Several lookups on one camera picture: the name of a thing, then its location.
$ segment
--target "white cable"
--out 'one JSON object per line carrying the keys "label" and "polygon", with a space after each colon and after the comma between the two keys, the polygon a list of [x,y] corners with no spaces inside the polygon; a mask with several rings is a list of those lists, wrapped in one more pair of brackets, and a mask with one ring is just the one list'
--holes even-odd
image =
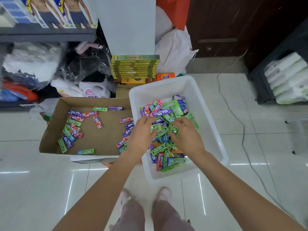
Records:
{"label": "white cable", "polygon": [[244,147],[245,126],[244,126],[244,124],[241,122],[241,120],[239,120],[238,117],[232,112],[232,110],[230,109],[229,104],[228,104],[226,98],[223,96],[223,94],[221,94],[221,91],[220,91],[220,82],[219,82],[218,77],[219,77],[222,73],[224,73],[226,69],[228,69],[229,67],[233,66],[240,58],[244,57],[244,55],[247,53],[247,51],[248,51],[248,49],[246,50],[246,52],[245,52],[242,56],[240,56],[239,58],[237,58],[237,59],[233,62],[232,65],[227,66],[221,73],[219,73],[219,74],[217,75],[216,79],[217,79],[217,82],[218,82],[218,92],[219,92],[219,94],[221,95],[221,97],[224,99],[224,101],[225,101],[225,103],[226,103],[226,105],[227,105],[227,108],[228,108],[228,110],[230,111],[230,113],[231,113],[231,114],[235,117],[235,119],[238,120],[238,122],[241,123],[241,125],[243,126],[242,147],[243,147],[243,150],[244,150],[244,152],[245,152],[245,154],[246,154],[246,157],[247,157],[247,159],[248,159],[248,162],[249,162],[249,165],[250,165],[251,169],[253,170],[253,172],[254,172],[254,173],[258,176],[258,178],[260,179],[260,181],[261,181],[261,183],[262,183],[262,186],[264,187],[264,190],[265,190],[265,192],[269,195],[269,197],[271,197],[272,200],[273,200],[283,211],[285,211],[290,217],[292,217],[293,219],[295,219],[295,217],[294,217],[290,212],[288,212],[286,209],[284,209],[284,207],[283,207],[279,202],[277,202],[276,199],[267,191],[267,188],[266,188],[266,186],[265,186],[263,180],[261,179],[260,175],[259,175],[259,174],[257,173],[257,171],[252,167],[251,161],[250,161],[250,158],[249,158],[249,155],[248,155],[248,153],[247,153],[247,151],[246,151],[246,149],[245,149],[245,147]]}

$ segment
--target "brown cardboard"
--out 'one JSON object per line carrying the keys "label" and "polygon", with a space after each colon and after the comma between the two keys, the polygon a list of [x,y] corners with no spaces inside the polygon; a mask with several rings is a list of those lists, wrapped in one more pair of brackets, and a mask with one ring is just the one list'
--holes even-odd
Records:
{"label": "brown cardboard", "polygon": [[93,107],[123,107],[122,111],[108,110],[99,111],[103,128],[98,129],[93,117],[86,117],[81,124],[80,132],[82,138],[77,138],[73,142],[73,147],[65,153],[67,155],[77,155],[77,151],[85,149],[95,149],[92,155],[119,155],[116,144],[123,139],[122,133],[125,131],[125,124],[120,124],[122,118],[132,117],[132,110],[129,99],[117,98],[82,98],[66,97],[60,98],[47,129],[42,137],[39,150],[42,153],[62,154],[58,144],[58,139],[63,135],[63,128],[68,119],[68,111],[74,110],[81,113],[93,111]]}
{"label": "brown cardboard", "polygon": [[116,90],[116,98],[129,98],[129,91],[136,86],[141,86],[142,84],[119,84]]}

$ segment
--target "red fabric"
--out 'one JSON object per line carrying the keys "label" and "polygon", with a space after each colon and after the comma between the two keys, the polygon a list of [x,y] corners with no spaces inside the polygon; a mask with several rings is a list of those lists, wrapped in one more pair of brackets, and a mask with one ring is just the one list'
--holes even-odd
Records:
{"label": "red fabric", "polygon": [[190,0],[156,0],[156,5],[162,8],[173,25],[180,30],[185,29]]}

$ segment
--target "person's hand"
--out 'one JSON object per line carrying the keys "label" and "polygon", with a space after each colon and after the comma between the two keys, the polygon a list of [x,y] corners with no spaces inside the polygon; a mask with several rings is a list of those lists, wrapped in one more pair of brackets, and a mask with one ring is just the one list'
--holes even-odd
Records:
{"label": "person's hand", "polygon": [[157,120],[155,117],[142,116],[137,121],[133,131],[129,136],[129,141],[127,144],[126,151],[128,151],[130,155],[133,155],[139,159],[148,150],[157,134],[157,130],[154,130],[150,134],[152,122],[155,120]]}
{"label": "person's hand", "polygon": [[205,151],[201,136],[195,130],[194,124],[191,120],[181,117],[177,118],[170,124],[175,125],[179,129],[179,138],[174,133],[170,133],[170,137],[184,154],[189,157],[195,153]]}

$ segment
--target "white detergent bottle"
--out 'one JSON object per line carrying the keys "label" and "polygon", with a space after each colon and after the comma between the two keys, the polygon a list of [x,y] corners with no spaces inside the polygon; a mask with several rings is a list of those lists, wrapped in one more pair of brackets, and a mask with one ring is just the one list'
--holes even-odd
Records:
{"label": "white detergent bottle", "polygon": [[63,78],[57,77],[50,82],[62,97],[85,97],[82,90],[70,82],[65,82]]}
{"label": "white detergent bottle", "polygon": [[110,91],[101,82],[80,82],[79,88],[86,97],[110,98]]}

